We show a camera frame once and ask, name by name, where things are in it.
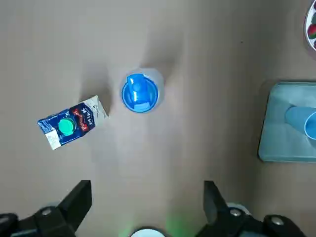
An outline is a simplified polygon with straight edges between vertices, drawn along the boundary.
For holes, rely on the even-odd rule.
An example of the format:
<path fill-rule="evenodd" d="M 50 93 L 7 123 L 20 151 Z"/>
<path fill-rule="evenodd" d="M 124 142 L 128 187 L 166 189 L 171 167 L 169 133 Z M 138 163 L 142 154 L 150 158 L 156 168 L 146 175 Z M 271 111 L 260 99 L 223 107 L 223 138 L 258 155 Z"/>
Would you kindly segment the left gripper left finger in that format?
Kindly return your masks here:
<path fill-rule="evenodd" d="M 0 215 L 2 237 L 74 237 L 92 206 L 90 180 L 81 180 L 57 205 L 46 206 L 19 219 L 15 213 Z"/>

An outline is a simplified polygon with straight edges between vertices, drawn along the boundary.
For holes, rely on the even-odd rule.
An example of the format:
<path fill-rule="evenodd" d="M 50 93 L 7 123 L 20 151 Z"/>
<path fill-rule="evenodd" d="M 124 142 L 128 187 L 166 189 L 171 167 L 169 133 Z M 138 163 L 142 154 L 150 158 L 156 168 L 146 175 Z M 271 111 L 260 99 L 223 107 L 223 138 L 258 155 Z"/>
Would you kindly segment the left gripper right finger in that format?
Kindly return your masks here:
<path fill-rule="evenodd" d="M 203 209 L 207 224 L 198 237 L 304 237 L 289 218 L 266 215 L 259 221 L 236 206 L 228 206 L 213 181 L 204 181 Z"/>

